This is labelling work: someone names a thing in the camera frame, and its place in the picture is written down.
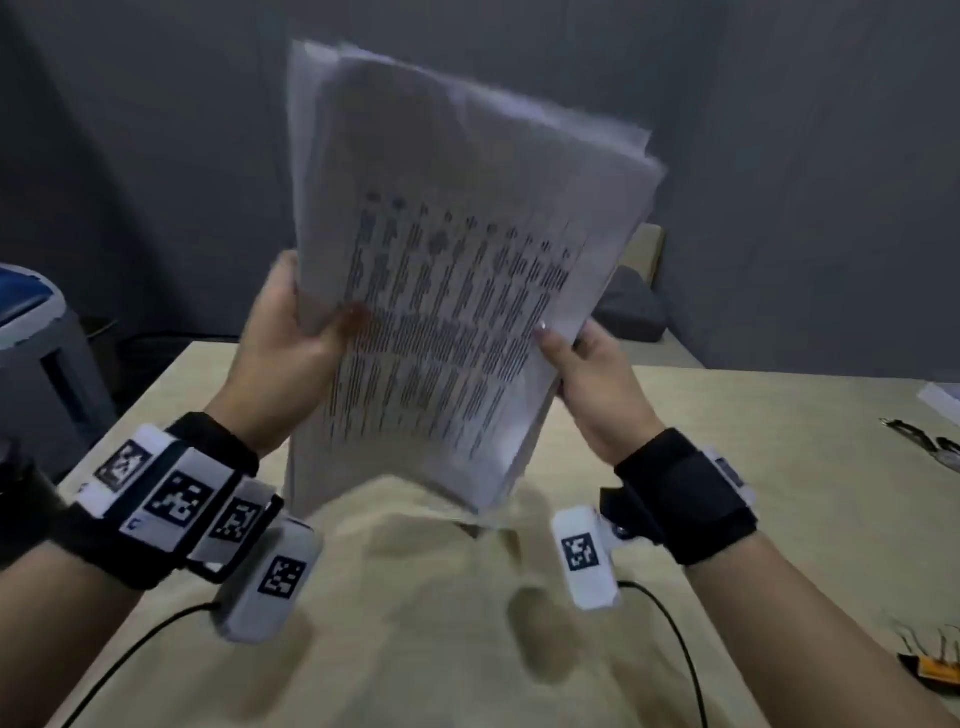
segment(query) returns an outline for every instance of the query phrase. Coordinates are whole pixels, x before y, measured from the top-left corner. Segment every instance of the gray cushion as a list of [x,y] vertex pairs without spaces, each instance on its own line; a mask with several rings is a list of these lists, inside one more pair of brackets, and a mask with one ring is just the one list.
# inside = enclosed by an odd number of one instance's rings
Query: gray cushion
[[666,314],[657,296],[633,268],[613,273],[593,318],[618,339],[659,341],[666,331]]

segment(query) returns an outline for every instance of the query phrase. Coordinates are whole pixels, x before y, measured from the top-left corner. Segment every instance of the wooden table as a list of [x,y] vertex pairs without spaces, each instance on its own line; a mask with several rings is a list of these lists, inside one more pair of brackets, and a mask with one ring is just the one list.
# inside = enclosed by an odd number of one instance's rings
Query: wooden table
[[[202,408],[233,346],[194,344],[63,485],[71,495],[144,422]],[[881,426],[901,418],[960,439],[916,399],[921,383],[637,367],[662,418],[723,452],[756,489],[761,527],[891,652],[898,619],[936,646],[960,620],[960,474]],[[282,482],[285,451],[261,477]],[[276,640],[234,645],[205,616],[170,628],[128,663],[80,726],[695,725],[686,668],[641,595],[575,611],[549,536],[558,509],[597,500],[610,470],[555,406],[504,530],[394,479],[314,519],[320,563]],[[653,589],[687,635],[713,726],[765,722],[680,570],[629,546],[618,570]],[[178,573],[148,594],[52,725],[107,666],[174,611],[212,596]]]

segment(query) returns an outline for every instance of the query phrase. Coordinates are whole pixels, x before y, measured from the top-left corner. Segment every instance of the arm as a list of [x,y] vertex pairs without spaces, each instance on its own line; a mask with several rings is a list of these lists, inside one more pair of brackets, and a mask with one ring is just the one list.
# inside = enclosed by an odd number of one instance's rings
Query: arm
[[[662,461],[662,451],[654,450],[669,436],[660,437],[665,427],[616,340],[592,321],[576,351],[556,332],[542,330],[538,337],[591,449],[621,474],[631,465],[636,471],[640,460]],[[642,481],[644,473],[633,474]],[[700,484],[683,485],[689,491]],[[717,529],[720,538],[732,537],[716,551],[682,563],[774,728],[956,728],[933,695],[756,532],[755,520],[740,516],[735,528]],[[686,531],[677,541],[665,540],[675,557],[704,547],[691,548],[697,539]]]
[[[190,427],[179,421],[170,428],[235,470],[244,468],[227,462],[223,453],[252,461],[255,471],[257,458],[282,445],[320,403],[349,339],[368,318],[364,309],[352,307],[320,334],[303,334],[296,317],[296,265],[296,255],[288,252],[271,271],[227,383],[206,409],[208,419],[194,415]],[[208,450],[225,439],[226,447]],[[80,506],[60,516],[53,538],[55,544],[38,546],[0,574],[5,728],[45,725],[143,592],[177,567],[172,557],[107,529]]]

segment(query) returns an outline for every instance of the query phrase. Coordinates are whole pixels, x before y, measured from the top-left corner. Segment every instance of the paper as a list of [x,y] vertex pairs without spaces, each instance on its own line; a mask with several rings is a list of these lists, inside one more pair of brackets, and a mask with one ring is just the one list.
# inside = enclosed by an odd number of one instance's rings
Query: paper
[[301,324],[373,312],[293,438],[294,512],[384,473],[491,507],[555,384],[534,327],[572,340],[653,202],[647,134],[312,44],[289,115]]

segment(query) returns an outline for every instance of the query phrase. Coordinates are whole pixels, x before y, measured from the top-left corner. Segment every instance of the black cable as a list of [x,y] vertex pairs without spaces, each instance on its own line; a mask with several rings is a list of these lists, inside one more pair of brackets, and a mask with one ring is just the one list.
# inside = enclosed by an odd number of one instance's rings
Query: black cable
[[677,622],[675,622],[670,616],[670,613],[667,612],[666,607],[663,606],[663,602],[657,599],[657,596],[646,587],[641,587],[635,581],[618,581],[616,584],[618,587],[620,587],[620,589],[636,589],[638,592],[643,592],[649,596],[650,600],[657,605],[661,612],[663,612],[666,620],[670,622],[670,626],[673,628],[673,633],[677,635],[677,640],[680,642],[680,649],[684,651],[684,657],[686,657],[686,666],[690,668],[690,677],[693,679],[693,691],[697,693],[697,709],[700,711],[700,724],[703,726],[703,728],[709,728],[709,724],[707,722],[707,705],[704,703],[704,692],[700,690],[700,678],[697,677],[697,668],[693,666],[693,658],[690,657],[690,650],[686,648],[684,635],[681,634],[680,627],[677,626]]
[[70,717],[63,723],[63,725],[60,728],[70,728],[70,726],[76,722],[77,718],[80,717],[80,713],[84,711],[84,708],[86,708],[86,706],[90,704],[90,701],[97,696],[97,693],[100,692],[101,688],[107,684],[107,680],[113,677],[113,675],[116,674],[117,670],[120,669],[133,656],[133,654],[138,649],[140,649],[140,647],[142,647],[144,644],[149,642],[152,638],[156,637],[156,635],[159,634],[165,627],[169,627],[178,619],[183,619],[184,617],[188,617],[197,612],[213,612],[219,607],[220,607],[220,604],[218,604],[215,601],[207,602],[206,604],[197,604],[192,607],[187,607],[186,609],[180,612],[177,612],[172,617],[165,619],[156,627],[154,627],[152,630],[150,630],[147,634],[141,637],[140,640],[133,647],[128,649],[124,653],[123,657],[121,657],[119,660],[113,663],[113,666],[109,670],[107,670],[107,673],[97,681],[96,685],[94,685],[90,689],[90,692],[86,694],[86,697],[84,697],[84,699],[80,701],[80,705],[77,706],[77,710],[75,710],[72,714],[70,714]]

